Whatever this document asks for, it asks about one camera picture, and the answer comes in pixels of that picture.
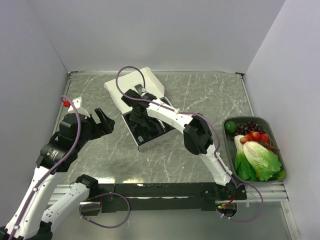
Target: purple cable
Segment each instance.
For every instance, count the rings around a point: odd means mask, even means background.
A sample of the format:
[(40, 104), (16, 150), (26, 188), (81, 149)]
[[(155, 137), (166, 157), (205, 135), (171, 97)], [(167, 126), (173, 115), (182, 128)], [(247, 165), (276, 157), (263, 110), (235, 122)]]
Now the purple cable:
[(100, 223), (97, 223), (97, 222), (95, 222), (95, 221), (83, 216), (83, 214), (81, 213), (82, 208), (85, 207), (85, 206), (99, 206), (99, 204), (95, 204), (95, 203), (88, 203), (86, 205), (81, 206), (79, 208), (79, 214), (80, 214), (81, 218), (83, 218), (84, 220), (87, 220), (88, 222), (90, 222), (90, 223), (92, 223), (94, 225), (97, 225), (97, 226), (105, 228), (105, 229), (115, 229), (115, 228), (121, 226), (122, 224), (124, 224), (128, 220), (129, 215), (130, 215), (130, 204), (129, 204), (128, 200), (124, 196), (122, 196), (122, 195), (120, 195), (118, 193), (115, 193), (115, 192), (103, 193), (103, 194), (100, 194), (98, 196), (95, 196), (94, 199), (95, 198), (100, 198), (100, 197), (103, 197), (103, 196), (106, 196), (106, 195), (116, 195), (116, 196), (118, 196), (118, 197), (120, 197), (120, 198), (125, 200), (125, 202), (126, 202), (126, 204), (128, 206), (128, 211), (127, 211), (127, 214), (126, 214), (126, 216), (125, 216), (125, 218), (124, 218), (124, 220), (122, 222), (120, 222), (119, 224), (114, 225), (114, 226), (106, 226), (106, 225), (102, 225)]
[[(79, 141), (79, 137), (80, 137), (80, 132), (81, 132), (81, 121), (80, 121), (80, 116), (79, 116), (79, 113), (75, 107), (75, 105), (73, 104), (73, 102), (70, 100), (69, 97), (67, 97), (66, 95), (62, 95), (61, 96), (61, 100), (64, 102), (65, 100), (68, 100), (69, 103), (71, 104), (73, 110), (74, 110), (74, 113), (75, 113), (75, 116), (76, 116), (76, 121), (77, 121), (77, 132), (76, 132), (76, 137), (75, 137), (75, 140), (74, 140), (74, 143), (72, 145), (72, 147), (70, 148), (70, 150), (52, 167), (48, 170), (48, 172), (46, 172), (45, 175), (43, 175), (43, 177), (34, 185), (34, 188), (38, 189), (40, 187), (40, 185), (42, 184), (42, 182), (54, 171), (57, 169), (57, 167), (59, 167), (69, 156), (70, 154), (73, 152), (73, 150), (76, 148), (77, 144), (78, 144), (78, 141)], [(22, 210), (15, 222), (15, 226), (19, 226), (23, 216), (25, 215), (27, 209), (28, 209), (28, 206), (33, 198), (35, 194), (35, 191), (31, 191), (30, 192), (30, 195), (28, 196), (28, 198), (26, 199), (23, 207), (22, 207)], [(8, 238), (8, 240), (12, 240), (14, 235), (16, 234), (16, 229), (14, 228)]]
[[(135, 70), (137, 70), (137, 71), (141, 74), (141, 76), (142, 76), (143, 88), (146, 88), (146, 81), (145, 81), (145, 76), (143, 75), (143, 73), (142, 73), (137, 67), (135, 67), (135, 66), (124, 66), (123, 68), (121, 68), (121, 69), (118, 71), (118, 73), (117, 73), (117, 75), (116, 75), (116, 78), (115, 78), (116, 88), (118, 89), (118, 91), (119, 91), (123, 96), (125, 96), (127, 99), (130, 99), (130, 100), (133, 100), (133, 101), (147, 102), (147, 103), (150, 103), (150, 104), (155, 104), (155, 105), (157, 105), (157, 106), (160, 106), (161, 108), (168, 109), (168, 110), (170, 110), (170, 111), (172, 111), (172, 112), (175, 111), (175, 110), (173, 110), (172, 108), (170, 108), (170, 107), (168, 107), (168, 106), (164, 106), (164, 105), (159, 104), (159, 103), (154, 102), (154, 101), (150, 101), (150, 100), (143, 99), (143, 98), (130, 97), (130, 96), (126, 95), (123, 91), (121, 91), (121, 89), (120, 89), (120, 87), (119, 87), (119, 84), (118, 84), (118, 78), (119, 78), (120, 73), (121, 73), (123, 70), (125, 70), (125, 69), (135, 69)], [(218, 153), (218, 150), (219, 150), (220, 145), (221, 145), (221, 140), (220, 140), (220, 137), (219, 137), (219, 133), (218, 133), (218, 131), (216, 130), (216, 128), (214, 127), (214, 125), (213, 125), (208, 119), (206, 119), (203, 115), (201, 115), (201, 114), (199, 114), (199, 113), (196, 113), (196, 112), (181, 111), (180, 114), (184, 114), (184, 115), (195, 115), (195, 116), (197, 116), (197, 117), (199, 117), (199, 118), (202, 118), (204, 121), (206, 121), (206, 123), (207, 123), (207, 124), (210, 126), (210, 128), (213, 130), (213, 132), (214, 132), (214, 134), (215, 134), (215, 136), (216, 136), (216, 139), (217, 139), (217, 146), (216, 146), (216, 149), (215, 149), (215, 151), (214, 151), (213, 154), (214, 154), (214, 156), (216, 157), (216, 159), (218, 160), (218, 162), (220, 163), (220, 165), (221, 165), (221, 167), (223, 168), (223, 170), (224, 170), (224, 171), (228, 174), (228, 176), (231, 178), (231, 180), (232, 180), (235, 188), (238, 189), (238, 188), (239, 188), (240, 186), (242, 186), (242, 185), (248, 185), (248, 186), (252, 187), (252, 188), (259, 194), (259, 196), (260, 196), (260, 198), (261, 198), (261, 208), (260, 208), (259, 213), (258, 213), (256, 216), (254, 216), (254, 217), (252, 217), (252, 218), (250, 218), (250, 219), (245, 219), (245, 220), (234, 219), (234, 218), (230, 218), (230, 220), (235, 221), (235, 222), (244, 222), (244, 223), (245, 223), (245, 222), (253, 221), (253, 220), (255, 220), (256, 218), (258, 218), (258, 217), (262, 214), (262, 212), (263, 212), (263, 210), (264, 210), (264, 199), (263, 199), (260, 191), (259, 191), (255, 186), (253, 186), (253, 185), (251, 185), (251, 184), (249, 184), (249, 183), (240, 183), (240, 184), (237, 184), (236, 180), (232, 177), (232, 175), (227, 171), (227, 169), (225, 168), (225, 166), (223, 165), (223, 163), (220, 161), (220, 159), (218, 158), (217, 153)]]

